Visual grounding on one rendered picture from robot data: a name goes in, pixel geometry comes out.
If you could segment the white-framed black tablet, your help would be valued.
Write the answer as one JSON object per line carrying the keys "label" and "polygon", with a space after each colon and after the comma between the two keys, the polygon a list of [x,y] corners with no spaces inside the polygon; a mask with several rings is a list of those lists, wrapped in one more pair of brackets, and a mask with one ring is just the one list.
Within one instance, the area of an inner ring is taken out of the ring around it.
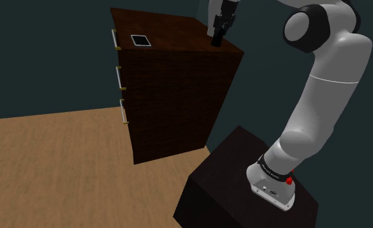
{"label": "white-framed black tablet", "polygon": [[131,35],[132,42],[136,47],[151,47],[151,43],[145,35]]}

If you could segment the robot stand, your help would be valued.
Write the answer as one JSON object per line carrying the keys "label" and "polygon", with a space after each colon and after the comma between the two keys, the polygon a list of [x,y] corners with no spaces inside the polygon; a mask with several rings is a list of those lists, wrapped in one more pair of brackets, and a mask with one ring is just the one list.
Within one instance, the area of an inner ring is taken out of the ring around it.
{"label": "robot stand", "polygon": [[319,204],[300,182],[288,211],[252,192],[246,169],[267,149],[237,126],[189,175],[174,212],[181,228],[316,228]]}

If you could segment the dark brown chest of drawers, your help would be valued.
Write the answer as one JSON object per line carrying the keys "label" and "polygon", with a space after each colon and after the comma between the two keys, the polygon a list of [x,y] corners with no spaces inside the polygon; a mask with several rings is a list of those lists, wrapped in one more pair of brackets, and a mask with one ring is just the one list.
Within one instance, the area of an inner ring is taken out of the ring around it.
{"label": "dark brown chest of drawers", "polygon": [[[203,148],[243,58],[193,17],[112,8],[136,164]],[[145,35],[151,47],[134,46]]]}

